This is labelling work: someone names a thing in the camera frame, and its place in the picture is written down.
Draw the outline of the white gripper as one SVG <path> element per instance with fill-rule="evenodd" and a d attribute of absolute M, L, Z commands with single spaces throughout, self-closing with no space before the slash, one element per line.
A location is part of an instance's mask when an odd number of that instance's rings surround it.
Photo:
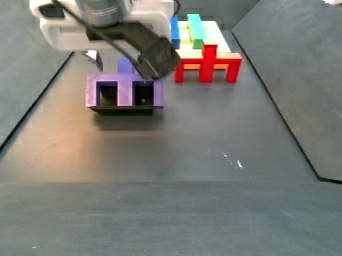
<path fill-rule="evenodd" d="M 95 27 L 141 22 L 158 36 L 170 37 L 174 0 L 58 0 Z M 86 51 L 84 56 L 103 70 L 96 50 L 108 49 L 104 41 L 90 41 L 86 27 L 52 0 L 30 0 L 30 10 L 40 21 L 40 30 L 50 45 L 62 51 Z"/>

